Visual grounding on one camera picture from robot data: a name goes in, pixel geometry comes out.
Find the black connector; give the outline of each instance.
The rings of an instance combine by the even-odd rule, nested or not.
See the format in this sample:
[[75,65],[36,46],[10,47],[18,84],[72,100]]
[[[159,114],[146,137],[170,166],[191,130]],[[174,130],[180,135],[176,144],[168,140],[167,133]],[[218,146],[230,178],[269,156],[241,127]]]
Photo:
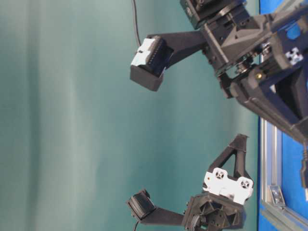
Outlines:
[[308,151],[304,144],[304,158],[302,160],[302,169],[300,170],[302,186],[305,189],[306,201],[308,201]]

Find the screw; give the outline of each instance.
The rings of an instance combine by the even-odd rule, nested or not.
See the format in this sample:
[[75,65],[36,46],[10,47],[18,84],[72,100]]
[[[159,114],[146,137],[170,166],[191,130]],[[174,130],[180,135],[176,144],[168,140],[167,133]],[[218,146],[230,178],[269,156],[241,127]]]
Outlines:
[[249,187],[249,182],[248,182],[248,181],[242,181],[241,186],[242,186],[244,189],[248,189],[248,187]]
[[262,79],[262,74],[261,73],[258,73],[258,74],[256,74],[256,79]]

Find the teal fabric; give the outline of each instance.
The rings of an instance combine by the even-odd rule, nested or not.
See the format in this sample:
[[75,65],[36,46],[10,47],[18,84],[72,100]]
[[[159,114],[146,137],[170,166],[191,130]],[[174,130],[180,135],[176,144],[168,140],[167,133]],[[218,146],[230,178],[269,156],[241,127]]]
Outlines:
[[[178,1],[137,8],[142,38],[193,30]],[[129,80],[129,0],[2,0],[0,18],[0,230],[129,231],[125,201],[142,188],[182,212],[237,133],[257,182],[257,116],[225,99],[201,53],[158,93]],[[244,230],[256,230],[256,190],[245,207]]]

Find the black cable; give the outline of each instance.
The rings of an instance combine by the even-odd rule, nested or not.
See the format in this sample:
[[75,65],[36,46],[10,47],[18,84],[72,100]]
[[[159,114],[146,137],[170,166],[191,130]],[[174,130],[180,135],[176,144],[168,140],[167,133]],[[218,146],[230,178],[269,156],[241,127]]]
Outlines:
[[133,17],[134,17],[134,29],[135,29],[135,37],[138,47],[141,46],[139,31],[138,31],[138,21],[137,21],[137,9],[136,9],[136,1],[131,0],[131,4],[133,7]]
[[135,224],[133,231],[136,231],[136,228],[137,228],[138,224],[139,224],[139,221],[137,221],[137,223]]

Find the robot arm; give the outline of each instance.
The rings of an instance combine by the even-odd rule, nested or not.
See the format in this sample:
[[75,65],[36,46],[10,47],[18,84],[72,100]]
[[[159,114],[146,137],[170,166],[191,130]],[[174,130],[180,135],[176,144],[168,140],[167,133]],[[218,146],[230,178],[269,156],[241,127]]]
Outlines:
[[[253,193],[253,181],[245,170],[246,140],[238,135],[211,164],[203,183],[203,192],[191,197],[185,215],[155,206],[146,190],[133,195],[127,204],[137,221],[145,225],[183,226],[189,231],[240,229],[245,222],[244,203]],[[221,169],[236,155],[234,175]]]

